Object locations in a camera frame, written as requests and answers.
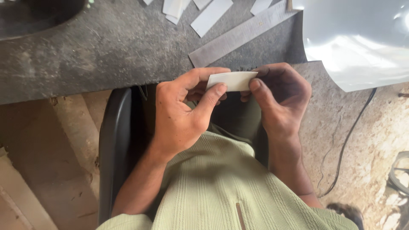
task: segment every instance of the hand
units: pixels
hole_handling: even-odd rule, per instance
[[[269,139],[286,140],[298,134],[301,119],[311,97],[311,85],[287,63],[263,65],[250,81],[250,93],[260,105],[263,127]]]
[[[230,72],[227,68],[196,68],[173,81],[159,83],[156,87],[156,125],[151,148],[159,148],[157,156],[165,162],[190,148],[206,131],[214,106],[227,91],[219,83],[203,95],[196,93],[206,84],[209,75]],[[195,109],[184,102],[200,99]]]

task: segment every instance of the chair backrest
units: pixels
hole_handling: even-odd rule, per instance
[[[112,206],[126,180],[127,154],[131,137],[132,92],[113,90],[105,108],[99,134],[99,214],[98,225],[111,217]]]

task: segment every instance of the wire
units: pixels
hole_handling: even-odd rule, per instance
[[[339,116],[338,125],[335,128],[334,133],[332,134],[332,145],[331,145],[330,149],[328,150],[328,152],[322,158],[321,168],[319,169],[321,171],[321,179],[318,181],[318,184],[317,184],[317,188],[320,188],[321,190],[323,190],[323,189],[319,186],[319,184],[321,183],[322,179],[324,178],[324,172],[323,172],[324,161],[325,161],[325,158],[327,157],[328,153],[330,153],[330,151],[334,148],[334,138],[335,138],[335,134],[337,133],[337,130],[338,130],[338,127],[339,127],[340,123],[341,123],[341,116]]]
[[[372,92],[371,92],[371,94],[369,95],[368,100],[366,101],[364,107],[362,108],[362,110],[361,110],[361,112],[359,113],[357,119],[355,120],[354,125],[353,125],[352,128],[349,130],[349,133],[348,133],[348,135],[347,135],[346,138],[345,138],[345,142],[344,142],[344,144],[342,145],[341,152],[339,153],[337,173],[335,174],[334,182],[331,184],[330,188],[329,188],[323,195],[321,195],[319,198],[326,196],[326,195],[327,195],[328,193],[330,193],[330,192],[332,191],[332,189],[335,187],[335,184],[336,184],[337,181],[338,181],[339,169],[340,169],[340,167],[341,167],[342,155],[344,154],[344,149],[345,149],[346,143],[348,142],[349,136],[351,136],[351,133],[352,133],[352,131],[354,130],[355,125],[358,123],[358,120],[359,120],[359,118],[361,117],[362,113],[364,112],[364,110],[366,109],[366,107],[369,105],[369,103],[372,101],[372,98],[373,98],[373,96],[374,96],[375,93],[376,93],[376,89],[377,89],[377,88],[373,88],[373,89],[372,89]]]

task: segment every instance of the ribbed knit sweater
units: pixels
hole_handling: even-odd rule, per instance
[[[357,230],[347,218],[308,207],[248,144],[211,132],[169,162],[162,188],[153,222],[121,214],[98,230]]]

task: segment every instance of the metal ruler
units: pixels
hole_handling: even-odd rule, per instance
[[[206,67],[296,13],[298,11],[287,11],[286,0],[281,0],[257,16],[191,52],[189,58],[196,68]]]

